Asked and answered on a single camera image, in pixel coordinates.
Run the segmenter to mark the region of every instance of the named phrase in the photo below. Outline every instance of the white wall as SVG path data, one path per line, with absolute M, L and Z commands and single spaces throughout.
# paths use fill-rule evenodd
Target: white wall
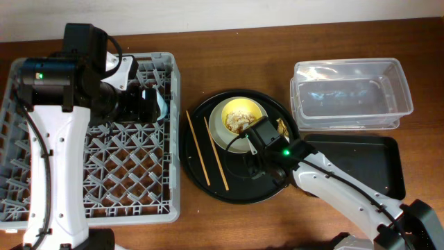
M 129 35 L 443 15 L 444 0 L 0 0 L 0 42 L 61 38 L 67 22 Z

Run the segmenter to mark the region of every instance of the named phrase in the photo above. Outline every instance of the plastic storage box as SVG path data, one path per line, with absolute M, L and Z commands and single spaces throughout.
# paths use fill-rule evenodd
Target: plastic storage box
M 298 62 L 290 85 L 301 131 L 393 129 L 413 112 L 394 58 Z
M 128 84 L 157 88 L 169 106 L 155 124 L 113 124 L 87 130 L 83 204 L 89 226 L 174 222 L 180 214 L 178 128 L 180 73 L 170 53 L 135 53 Z M 30 146 L 11 88 L 24 59 L 11 67 L 0 111 L 0 229 L 25 229 L 30 206 Z

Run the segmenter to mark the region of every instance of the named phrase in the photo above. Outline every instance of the food residue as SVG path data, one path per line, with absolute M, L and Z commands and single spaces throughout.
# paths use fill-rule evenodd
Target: food residue
M 248 111 L 232 111 L 227 115 L 226 126 L 233 133 L 240 134 L 244 130 L 244 124 L 250 124 L 256 117 Z
M 289 136 L 289 130 L 287 129 L 287 126 L 285 126 L 285 123 L 284 123 L 284 121 L 281 119 L 281 118 L 279 118 L 279 119 L 277 119 L 277 132 L 279 133 L 279 134 L 281 134 L 281 135 L 284 135 L 284 136 Z

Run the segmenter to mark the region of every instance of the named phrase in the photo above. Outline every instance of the clear plastic container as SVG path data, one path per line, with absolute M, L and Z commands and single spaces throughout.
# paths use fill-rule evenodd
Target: clear plastic container
M 301 131 L 393 129 L 413 112 L 394 58 L 298 62 L 290 85 Z

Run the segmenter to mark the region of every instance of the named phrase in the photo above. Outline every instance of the black plate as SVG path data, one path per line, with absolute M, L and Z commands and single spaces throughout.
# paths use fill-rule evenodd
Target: black plate
M 391 137 L 360 135 L 307 135 L 338 168 L 390 198 L 405 198 L 398 144 Z
M 273 184 L 273 178 L 271 176 L 265 175 L 256 180 L 239 178 L 231 175 L 225 166 L 223 166 L 225 177 L 228 186 L 230 187 L 229 191 L 225 191 L 221 173 L 216 158 L 214 157 L 214 152 L 203 118 L 206 117 L 208 120 L 211 112 L 217 104 L 230 97 L 248 97 L 257 101 L 262 107 L 264 107 L 268 118 L 275 127 L 278 126 L 276 120 L 281 117 L 287 123 L 290 138 L 299 138 L 298 127 L 296 126 L 293 117 L 277 101 L 265 94 L 252 90 L 231 90 L 209 98 L 190 114 L 191 122 L 193 123 L 200 152 L 202 153 L 211 185 L 208 186 L 205 180 L 188 121 L 182 121 L 182 128 L 180 130 L 180 161 L 188 177 L 194 182 L 194 184 L 216 199 L 235 204 L 248 204 L 263 201 L 277 194 L 281 190 L 280 187 Z M 224 149 L 217 144 L 215 145 L 219 158 L 222 161 Z M 230 169 L 233 169 L 232 166 L 235 165 L 238 165 L 239 168 L 244 167 L 242 154 L 228 153 L 227 164 L 230 165 Z

